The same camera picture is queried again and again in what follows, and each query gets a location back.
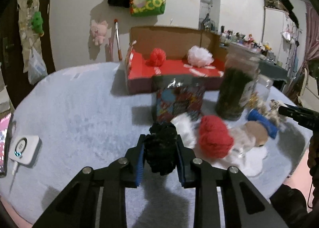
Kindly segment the cream lace scrunchie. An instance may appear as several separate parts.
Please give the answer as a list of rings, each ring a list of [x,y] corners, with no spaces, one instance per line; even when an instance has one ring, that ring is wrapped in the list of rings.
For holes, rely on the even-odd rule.
[[[276,127],[279,127],[287,119],[286,116],[279,114],[280,106],[286,107],[282,101],[277,101],[275,99],[271,99],[269,102],[259,100],[257,102],[256,109],[267,120],[273,123]]]

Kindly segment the red knitted soft object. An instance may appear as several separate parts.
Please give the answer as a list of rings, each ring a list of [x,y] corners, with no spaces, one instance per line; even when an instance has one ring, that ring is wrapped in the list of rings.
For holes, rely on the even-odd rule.
[[[234,138],[223,120],[214,115],[203,116],[199,128],[199,146],[208,158],[224,158],[234,145]]]

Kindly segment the black fluffy pompom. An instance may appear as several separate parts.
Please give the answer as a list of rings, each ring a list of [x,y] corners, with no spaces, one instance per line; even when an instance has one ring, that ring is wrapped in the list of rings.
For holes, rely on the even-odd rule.
[[[176,167],[176,127],[172,123],[154,123],[144,139],[144,158],[152,173],[168,175]]]

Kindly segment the beige round pad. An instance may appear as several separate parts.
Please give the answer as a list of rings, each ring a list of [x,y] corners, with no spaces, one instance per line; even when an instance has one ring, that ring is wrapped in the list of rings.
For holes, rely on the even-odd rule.
[[[248,121],[245,123],[247,133],[255,137],[255,146],[264,146],[268,140],[268,132],[266,128],[257,121]]]

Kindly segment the white charger device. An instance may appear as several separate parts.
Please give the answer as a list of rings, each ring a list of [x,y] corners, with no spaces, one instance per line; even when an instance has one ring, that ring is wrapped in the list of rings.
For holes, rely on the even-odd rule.
[[[41,146],[39,136],[17,136],[10,145],[9,158],[22,165],[32,165]]]

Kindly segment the large jar with green leaves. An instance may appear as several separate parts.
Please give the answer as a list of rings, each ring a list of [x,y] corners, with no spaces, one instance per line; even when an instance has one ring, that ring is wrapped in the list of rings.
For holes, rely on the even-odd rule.
[[[241,45],[230,44],[215,106],[215,111],[221,118],[240,119],[260,73],[259,61],[256,53]]]

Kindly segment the white wardrobe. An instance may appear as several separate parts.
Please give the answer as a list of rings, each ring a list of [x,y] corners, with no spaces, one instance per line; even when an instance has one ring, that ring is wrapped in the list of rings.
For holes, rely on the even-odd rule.
[[[271,48],[275,63],[287,71],[297,72],[304,61],[306,12],[301,0],[264,0],[262,43]]]

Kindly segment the pink curtain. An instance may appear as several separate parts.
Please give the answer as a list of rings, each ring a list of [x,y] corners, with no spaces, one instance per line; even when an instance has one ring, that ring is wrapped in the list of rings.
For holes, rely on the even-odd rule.
[[[306,41],[304,60],[301,70],[308,68],[308,64],[312,60],[318,60],[318,40],[319,40],[319,16],[315,8],[309,2],[305,3],[306,6]]]

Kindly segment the white mesh pouf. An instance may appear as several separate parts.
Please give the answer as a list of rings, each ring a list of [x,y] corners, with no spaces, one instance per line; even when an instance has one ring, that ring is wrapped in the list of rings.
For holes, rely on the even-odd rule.
[[[202,68],[214,62],[213,55],[205,48],[193,46],[187,53],[188,63],[192,66]]]

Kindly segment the colourful black small box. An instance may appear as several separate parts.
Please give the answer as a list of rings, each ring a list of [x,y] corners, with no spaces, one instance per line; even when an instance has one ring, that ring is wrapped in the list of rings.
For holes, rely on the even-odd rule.
[[[199,119],[206,91],[203,77],[158,75],[152,77],[152,89],[155,122],[169,122],[183,113],[193,121]]]

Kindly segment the plastic bag on door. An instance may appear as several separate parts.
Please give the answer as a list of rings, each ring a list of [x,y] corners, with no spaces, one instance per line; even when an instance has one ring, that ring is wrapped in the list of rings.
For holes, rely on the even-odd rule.
[[[48,75],[46,65],[41,55],[33,47],[30,50],[28,65],[28,80],[31,85],[35,85]]]

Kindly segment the red cardboard box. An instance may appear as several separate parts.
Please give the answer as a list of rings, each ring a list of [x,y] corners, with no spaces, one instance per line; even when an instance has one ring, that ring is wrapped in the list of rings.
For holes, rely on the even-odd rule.
[[[201,68],[188,63],[187,53],[193,47],[207,49],[214,61]],[[160,48],[166,59],[159,67],[149,62],[153,49]],[[128,93],[155,91],[154,76],[192,75],[203,77],[208,91],[219,90],[223,79],[226,49],[220,47],[220,36],[191,28],[142,26],[130,30],[130,46],[125,59]]]

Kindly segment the pink pig plush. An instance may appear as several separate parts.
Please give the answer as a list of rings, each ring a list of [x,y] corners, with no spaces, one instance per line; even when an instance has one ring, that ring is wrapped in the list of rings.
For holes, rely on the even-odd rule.
[[[90,31],[91,36],[93,37],[93,43],[96,46],[100,46],[103,44],[108,32],[108,23],[106,21],[96,22],[95,20],[92,20]]]

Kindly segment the green dinosaur plush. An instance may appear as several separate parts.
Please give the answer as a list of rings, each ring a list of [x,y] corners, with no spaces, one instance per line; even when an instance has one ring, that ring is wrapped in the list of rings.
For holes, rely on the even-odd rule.
[[[32,21],[31,21],[31,27],[33,31],[36,34],[38,34],[40,37],[44,35],[43,18],[40,11],[37,11],[34,13]]]

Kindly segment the orange handled brush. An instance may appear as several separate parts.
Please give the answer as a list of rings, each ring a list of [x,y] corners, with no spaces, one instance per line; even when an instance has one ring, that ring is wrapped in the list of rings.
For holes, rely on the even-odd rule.
[[[118,25],[118,20],[114,20],[115,24],[115,37],[116,37],[116,43],[117,43],[117,53],[118,53],[118,59],[119,61],[123,60],[122,57],[122,52],[121,52],[121,45],[120,45],[120,40],[119,40],[119,25]]]

